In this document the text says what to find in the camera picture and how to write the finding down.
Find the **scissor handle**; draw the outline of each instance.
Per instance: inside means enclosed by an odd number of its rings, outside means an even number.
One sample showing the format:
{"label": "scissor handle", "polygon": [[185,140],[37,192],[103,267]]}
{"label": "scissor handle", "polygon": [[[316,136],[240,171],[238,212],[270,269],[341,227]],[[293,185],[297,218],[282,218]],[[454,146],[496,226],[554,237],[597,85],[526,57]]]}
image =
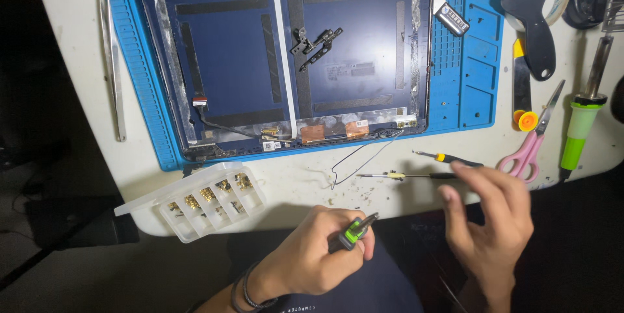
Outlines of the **scissor handle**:
{"label": "scissor handle", "polygon": [[537,165],[537,151],[540,149],[540,146],[542,146],[543,140],[544,135],[537,137],[535,130],[530,131],[518,152],[503,158],[499,165],[499,171],[503,172],[505,166],[511,161],[518,161],[518,163],[516,163],[513,166],[513,169],[509,172],[509,175],[522,179],[524,169],[526,169],[528,165],[531,165],[531,175],[529,175],[527,179],[524,179],[524,182],[528,184],[529,182],[535,180],[537,174],[540,173],[540,167]]}

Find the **black bracelet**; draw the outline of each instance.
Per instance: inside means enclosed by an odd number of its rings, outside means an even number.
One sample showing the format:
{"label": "black bracelet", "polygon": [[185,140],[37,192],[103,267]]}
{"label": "black bracelet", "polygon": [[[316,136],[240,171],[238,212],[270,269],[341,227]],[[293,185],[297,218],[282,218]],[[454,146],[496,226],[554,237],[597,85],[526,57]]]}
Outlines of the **black bracelet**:
{"label": "black bracelet", "polygon": [[236,310],[237,313],[257,313],[258,311],[260,311],[260,309],[256,308],[254,310],[243,310],[238,305],[238,302],[236,302],[236,286],[238,286],[238,283],[240,282],[240,279],[242,279],[245,274],[246,273],[241,273],[240,276],[238,276],[238,278],[236,279],[236,281],[234,281],[234,284],[232,284],[232,294],[231,294],[232,308],[234,310]]}
{"label": "black bracelet", "polygon": [[247,294],[247,279],[249,279],[249,274],[258,265],[258,263],[260,262],[255,262],[254,264],[252,264],[252,266],[249,267],[249,269],[247,269],[247,273],[245,273],[245,278],[243,279],[243,295],[245,296],[245,301],[247,301],[247,304],[249,306],[252,306],[253,308],[257,308],[257,309],[264,309],[264,308],[269,308],[272,305],[274,305],[275,302],[277,302],[277,297],[274,299],[270,299],[268,301],[264,301],[261,304],[257,304],[256,302],[252,301],[249,298],[249,295]]}

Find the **scissors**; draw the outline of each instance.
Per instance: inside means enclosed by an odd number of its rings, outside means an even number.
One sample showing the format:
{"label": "scissors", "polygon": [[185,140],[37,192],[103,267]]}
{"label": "scissors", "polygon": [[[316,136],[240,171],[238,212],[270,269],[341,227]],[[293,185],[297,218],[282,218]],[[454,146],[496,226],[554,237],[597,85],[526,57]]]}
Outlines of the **scissors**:
{"label": "scissors", "polygon": [[561,83],[557,86],[555,93],[552,94],[552,98],[550,98],[550,103],[546,110],[543,111],[542,117],[540,118],[539,123],[535,127],[534,130],[531,130],[522,147],[518,150],[518,152],[503,158],[499,165],[499,171],[504,171],[505,166],[511,161],[517,161],[514,164],[513,169],[509,172],[510,175],[522,178],[522,174],[524,173],[524,169],[527,168],[527,165],[530,165],[531,175],[529,175],[528,179],[525,179],[524,182],[527,184],[535,180],[537,175],[540,173],[540,167],[537,165],[537,151],[542,146],[542,142],[544,140],[544,131],[548,126],[548,122],[550,121],[550,116],[552,115],[552,111],[555,109],[557,105],[557,100],[559,99],[559,95],[561,94],[561,90],[564,88],[565,80],[561,80]]}

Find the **white table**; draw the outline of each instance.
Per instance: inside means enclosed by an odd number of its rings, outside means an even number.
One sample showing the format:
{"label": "white table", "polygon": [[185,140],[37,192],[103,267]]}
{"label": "white table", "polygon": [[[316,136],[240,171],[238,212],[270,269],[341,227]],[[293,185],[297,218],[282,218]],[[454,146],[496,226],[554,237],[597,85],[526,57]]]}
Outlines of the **white table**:
{"label": "white table", "polygon": [[[109,90],[104,76],[104,56],[100,45],[97,0],[43,0],[52,29],[56,35],[67,70],[72,78],[82,108],[102,150],[123,199],[131,201],[182,177],[182,172],[163,172],[156,160],[150,136],[125,66],[122,66],[122,87],[125,93],[127,142],[117,142],[110,108]],[[574,30],[559,19],[551,28],[557,48],[557,70],[544,82],[532,80],[534,110],[547,104],[561,79],[566,79],[562,99],[557,102],[546,138],[539,152],[539,177],[531,189],[547,187],[558,180],[558,165],[565,143],[567,122],[571,115],[570,95],[584,87],[593,61],[599,29],[586,32]],[[438,134],[397,140],[388,146],[361,172],[381,173],[395,169],[405,173],[448,171],[448,164],[417,156],[412,150],[442,152],[494,166],[503,157],[515,152],[526,133],[512,128],[512,44],[515,31],[506,24],[503,30],[503,51],[499,76],[499,93],[495,125],[487,129],[460,133]],[[617,81],[624,74],[624,34],[616,34],[600,92],[613,95]],[[611,115],[610,108],[600,111],[579,163],[571,179],[607,171],[624,159],[624,125]],[[339,166],[339,176],[350,174],[368,159],[381,143],[371,144]],[[353,177],[330,190],[330,169],[339,159],[356,147],[295,154],[292,156],[245,162],[259,180],[267,196],[268,211],[259,217],[238,222],[223,229],[238,232],[254,229],[293,228],[299,224],[310,206],[360,207],[365,213],[379,212],[382,218],[415,214],[439,209],[435,196],[440,184],[429,179],[404,182]],[[460,182],[452,182],[462,188]],[[478,202],[479,197],[467,193],[465,201]],[[170,236],[173,232],[161,218],[157,208],[132,214],[137,226],[152,235]]]}

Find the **precision screwdriver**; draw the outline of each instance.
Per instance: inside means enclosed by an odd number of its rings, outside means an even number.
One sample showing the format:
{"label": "precision screwdriver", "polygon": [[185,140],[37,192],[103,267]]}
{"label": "precision screwdriver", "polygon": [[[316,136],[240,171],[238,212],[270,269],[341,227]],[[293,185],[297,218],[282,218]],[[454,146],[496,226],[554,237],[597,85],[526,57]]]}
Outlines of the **precision screwdriver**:
{"label": "precision screwdriver", "polygon": [[413,150],[412,152],[423,155],[423,156],[427,156],[427,157],[433,157],[436,159],[436,161],[444,162],[444,163],[451,163],[453,161],[459,161],[461,163],[464,163],[465,165],[468,165],[469,167],[482,167],[483,166],[483,163],[466,161],[465,159],[461,159],[459,157],[451,156],[449,154],[444,154],[444,153],[433,154],[433,153],[426,153],[423,151],[415,151],[415,150]]}
{"label": "precision screwdriver", "polygon": [[396,171],[384,172],[383,174],[358,174],[362,177],[389,177],[390,179],[397,179],[403,181],[406,177],[428,177],[431,179],[457,179],[455,173],[429,173],[429,174],[403,174]]}
{"label": "precision screwdriver", "polygon": [[366,235],[368,227],[378,218],[378,212],[369,215],[365,218],[365,220],[362,220],[360,217],[355,218],[353,222],[351,222],[347,227],[341,230],[338,235],[329,241],[330,254],[342,249],[349,251],[353,250],[355,243]]}

